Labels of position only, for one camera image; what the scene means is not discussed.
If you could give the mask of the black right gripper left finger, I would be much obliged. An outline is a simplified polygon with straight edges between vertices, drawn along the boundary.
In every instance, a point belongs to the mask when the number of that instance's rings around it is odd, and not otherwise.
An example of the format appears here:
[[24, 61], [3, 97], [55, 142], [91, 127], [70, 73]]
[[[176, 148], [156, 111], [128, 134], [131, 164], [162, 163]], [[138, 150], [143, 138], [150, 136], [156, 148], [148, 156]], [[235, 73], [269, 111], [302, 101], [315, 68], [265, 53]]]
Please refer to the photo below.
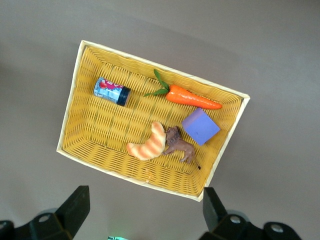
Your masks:
[[73, 240], [90, 212], [90, 189], [81, 185], [54, 212], [45, 211], [14, 230], [14, 240]]

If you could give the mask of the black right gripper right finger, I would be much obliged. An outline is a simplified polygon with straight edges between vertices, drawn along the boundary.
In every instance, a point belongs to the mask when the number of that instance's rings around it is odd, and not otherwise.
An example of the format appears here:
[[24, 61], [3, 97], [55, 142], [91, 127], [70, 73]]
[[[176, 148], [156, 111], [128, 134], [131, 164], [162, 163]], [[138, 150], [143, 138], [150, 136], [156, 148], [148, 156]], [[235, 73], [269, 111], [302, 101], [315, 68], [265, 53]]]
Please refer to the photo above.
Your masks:
[[259, 228], [244, 213], [227, 210], [212, 187], [203, 191], [202, 212], [208, 231], [201, 240], [302, 240], [287, 224], [269, 221]]

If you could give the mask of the brown toy lion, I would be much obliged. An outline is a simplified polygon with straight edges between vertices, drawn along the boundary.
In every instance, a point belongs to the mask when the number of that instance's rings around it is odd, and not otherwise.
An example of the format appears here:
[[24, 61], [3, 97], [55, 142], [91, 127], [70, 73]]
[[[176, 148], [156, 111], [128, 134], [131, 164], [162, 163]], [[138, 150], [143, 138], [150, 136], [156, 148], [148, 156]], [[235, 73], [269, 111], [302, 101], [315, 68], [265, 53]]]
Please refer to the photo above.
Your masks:
[[180, 162], [186, 162], [190, 164], [192, 161], [195, 162], [197, 168], [200, 170], [201, 166], [196, 160], [195, 147], [182, 139], [178, 126], [168, 127], [166, 133], [166, 145], [168, 148], [162, 153], [162, 155], [169, 155], [175, 151], [181, 151], [184, 153], [183, 158]]

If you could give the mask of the yellow woven basket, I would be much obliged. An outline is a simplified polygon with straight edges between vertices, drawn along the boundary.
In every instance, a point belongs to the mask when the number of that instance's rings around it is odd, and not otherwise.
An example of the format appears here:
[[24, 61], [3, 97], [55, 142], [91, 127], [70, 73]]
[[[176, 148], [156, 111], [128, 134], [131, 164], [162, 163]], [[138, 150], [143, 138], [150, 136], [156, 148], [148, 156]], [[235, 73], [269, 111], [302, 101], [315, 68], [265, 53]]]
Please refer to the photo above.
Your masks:
[[[204, 145], [195, 145], [200, 170], [195, 162], [180, 162], [183, 157], [180, 151], [148, 161], [127, 152], [127, 143], [140, 144], [149, 138], [152, 122], [158, 121], [165, 128], [181, 126], [195, 110], [193, 106], [170, 102], [164, 96], [144, 97], [161, 87], [154, 69], [167, 84], [222, 105], [219, 110], [206, 111], [220, 131]], [[126, 106], [94, 96], [94, 86], [100, 77], [130, 89]], [[106, 174], [199, 202], [249, 100], [248, 94], [82, 40], [56, 150]]]

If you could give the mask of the purple foam block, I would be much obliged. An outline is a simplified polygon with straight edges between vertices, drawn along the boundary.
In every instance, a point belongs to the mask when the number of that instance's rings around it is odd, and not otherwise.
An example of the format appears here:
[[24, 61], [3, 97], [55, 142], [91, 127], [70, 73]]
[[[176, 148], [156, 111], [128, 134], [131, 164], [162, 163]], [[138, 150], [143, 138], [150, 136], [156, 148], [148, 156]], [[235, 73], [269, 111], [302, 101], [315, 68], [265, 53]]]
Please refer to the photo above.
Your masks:
[[213, 138], [220, 127], [201, 109], [197, 108], [182, 121], [184, 131], [199, 145]]

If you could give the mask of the striped toy croissant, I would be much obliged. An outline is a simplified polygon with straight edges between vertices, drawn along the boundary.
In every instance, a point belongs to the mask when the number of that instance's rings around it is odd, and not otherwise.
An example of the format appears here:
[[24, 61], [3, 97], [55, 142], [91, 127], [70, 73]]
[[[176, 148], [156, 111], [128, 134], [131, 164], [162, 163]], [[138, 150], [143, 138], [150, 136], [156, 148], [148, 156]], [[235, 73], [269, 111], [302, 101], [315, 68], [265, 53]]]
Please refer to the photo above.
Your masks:
[[148, 161], [159, 157], [166, 146], [166, 133], [163, 125], [154, 121], [151, 123], [151, 135], [143, 144], [131, 143], [126, 145], [130, 156], [141, 161]]

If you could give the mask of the small dark printed jar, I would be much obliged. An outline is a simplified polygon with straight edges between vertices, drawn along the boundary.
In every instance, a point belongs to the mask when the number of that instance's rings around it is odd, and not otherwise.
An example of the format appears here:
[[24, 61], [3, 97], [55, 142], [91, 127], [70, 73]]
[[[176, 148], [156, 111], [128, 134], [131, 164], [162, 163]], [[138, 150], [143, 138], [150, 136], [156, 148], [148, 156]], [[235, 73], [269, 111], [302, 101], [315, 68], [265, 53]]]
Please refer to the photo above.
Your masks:
[[104, 77], [98, 78], [93, 88], [93, 95], [108, 100], [121, 107], [125, 107], [130, 98], [131, 89], [116, 84]]

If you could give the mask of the orange toy carrot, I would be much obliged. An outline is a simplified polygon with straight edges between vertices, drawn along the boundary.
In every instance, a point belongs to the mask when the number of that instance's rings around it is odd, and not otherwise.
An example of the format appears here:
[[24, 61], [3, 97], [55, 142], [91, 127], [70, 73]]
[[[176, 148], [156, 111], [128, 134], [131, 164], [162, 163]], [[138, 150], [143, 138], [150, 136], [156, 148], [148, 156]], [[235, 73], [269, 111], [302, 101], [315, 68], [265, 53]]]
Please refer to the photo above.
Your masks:
[[165, 98], [175, 104], [188, 105], [207, 110], [219, 110], [223, 106], [213, 100], [194, 94], [178, 85], [168, 85], [161, 79], [160, 73], [154, 69], [153, 73], [162, 86], [161, 89], [152, 93], [145, 93], [144, 97], [165, 95]]

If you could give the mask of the brown table cover sheet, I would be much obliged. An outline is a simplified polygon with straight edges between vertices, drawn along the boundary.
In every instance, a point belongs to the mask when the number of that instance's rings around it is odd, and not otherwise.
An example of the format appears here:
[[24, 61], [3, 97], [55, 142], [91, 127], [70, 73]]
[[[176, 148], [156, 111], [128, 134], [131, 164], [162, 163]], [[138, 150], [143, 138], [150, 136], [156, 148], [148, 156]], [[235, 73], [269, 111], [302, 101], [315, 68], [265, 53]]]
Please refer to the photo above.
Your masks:
[[246, 93], [211, 186], [262, 227], [320, 240], [320, 0], [0, 0], [0, 220], [23, 225], [80, 185], [75, 240], [197, 240], [202, 204], [57, 153], [81, 40]]

